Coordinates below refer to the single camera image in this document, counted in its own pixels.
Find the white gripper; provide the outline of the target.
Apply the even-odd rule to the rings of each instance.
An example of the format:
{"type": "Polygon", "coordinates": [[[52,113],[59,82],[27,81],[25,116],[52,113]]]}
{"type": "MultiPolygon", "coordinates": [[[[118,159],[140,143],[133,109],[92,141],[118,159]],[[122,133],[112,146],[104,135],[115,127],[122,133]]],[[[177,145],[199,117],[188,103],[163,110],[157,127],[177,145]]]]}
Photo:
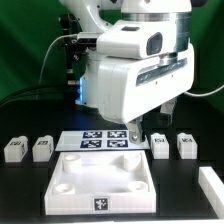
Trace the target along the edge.
{"type": "Polygon", "coordinates": [[[194,49],[177,55],[177,62],[159,66],[159,58],[145,60],[104,58],[98,69],[98,110],[114,123],[126,124],[132,143],[145,141],[137,117],[160,106],[160,121],[173,120],[176,96],[189,90],[194,79],[194,49]]]}

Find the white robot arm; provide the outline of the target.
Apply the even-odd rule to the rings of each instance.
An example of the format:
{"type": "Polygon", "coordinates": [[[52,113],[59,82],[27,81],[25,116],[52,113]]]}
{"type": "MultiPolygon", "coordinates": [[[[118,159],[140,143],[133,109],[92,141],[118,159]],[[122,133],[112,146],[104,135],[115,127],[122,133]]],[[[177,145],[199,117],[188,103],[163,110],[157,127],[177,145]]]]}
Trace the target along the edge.
{"type": "Polygon", "coordinates": [[[190,20],[207,0],[59,0],[81,25],[75,42],[87,52],[77,102],[144,141],[142,116],[176,97],[194,80],[190,20]]]}

